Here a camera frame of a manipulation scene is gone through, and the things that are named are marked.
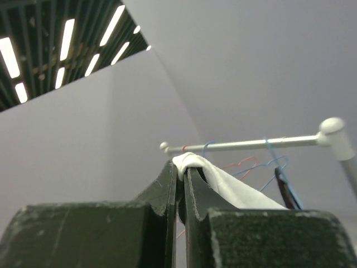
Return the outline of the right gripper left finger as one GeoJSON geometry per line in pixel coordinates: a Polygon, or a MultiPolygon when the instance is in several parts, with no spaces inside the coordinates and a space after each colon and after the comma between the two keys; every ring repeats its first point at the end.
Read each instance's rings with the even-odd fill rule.
{"type": "Polygon", "coordinates": [[[174,267],[177,168],[126,202],[18,210],[1,237],[2,267],[174,267]]]}

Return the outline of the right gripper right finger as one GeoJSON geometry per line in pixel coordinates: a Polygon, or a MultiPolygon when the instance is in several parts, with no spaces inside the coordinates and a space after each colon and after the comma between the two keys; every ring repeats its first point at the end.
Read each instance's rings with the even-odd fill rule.
{"type": "Polygon", "coordinates": [[[238,209],[184,174],[188,267],[355,267],[340,221],[315,210],[238,209]]]}

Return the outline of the white tank top navy trim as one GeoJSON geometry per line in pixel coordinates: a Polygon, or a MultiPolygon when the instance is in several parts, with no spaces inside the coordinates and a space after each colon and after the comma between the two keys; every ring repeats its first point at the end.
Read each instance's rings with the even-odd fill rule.
{"type": "Polygon", "coordinates": [[[206,158],[187,152],[172,158],[183,181],[188,168],[201,168],[208,185],[222,198],[239,209],[278,209],[286,208],[258,190],[237,180],[224,170],[213,165],[206,158]]]}

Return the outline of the light blue wire hanger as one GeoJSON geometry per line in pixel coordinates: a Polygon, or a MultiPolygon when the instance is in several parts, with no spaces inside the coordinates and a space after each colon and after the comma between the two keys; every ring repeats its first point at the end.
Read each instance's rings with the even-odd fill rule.
{"type": "MultiPolygon", "coordinates": [[[[203,157],[205,157],[205,154],[206,154],[206,152],[208,151],[208,146],[207,145],[204,145],[203,146],[203,149],[201,150],[201,153],[203,153],[204,152],[204,149],[205,149],[205,152],[204,152],[204,155],[203,155],[203,157]]],[[[288,157],[287,156],[284,156],[284,155],[282,155],[282,156],[277,156],[276,158],[273,158],[273,159],[271,159],[271,160],[269,160],[269,161],[267,161],[267,162],[259,162],[259,164],[257,165],[257,166],[254,166],[253,167],[253,165],[252,166],[250,166],[249,168],[246,168],[246,169],[243,169],[243,170],[240,170],[240,171],[237,171],[237,172],[235,172],[235,173],[232,173],[231,175],[232,176],[234,176],[234,177],[237,177],[237,176],[239,176],[240,174],[243,174],[244,175],[244,171],[252,171],[252,170],[254,170],[254,169],[257,169],[257,168],[267,168],[267,167],[269,167],[269,166],[271,166],[273,163],[274,164],[276,164],[277,165],[277,162],[279,162],[279,160],[283,160],[283,165],[280,165],[280,168],[283,170],[287,165],[288,165],[288,157]]],[[[269,181],[267,181],[263,186],[262,186],[262,188],[260,189],[260,192],[262,192],[270,183],[271,183],[271,181],[274,179],[275,177],[272,177],[269,181]]]]}

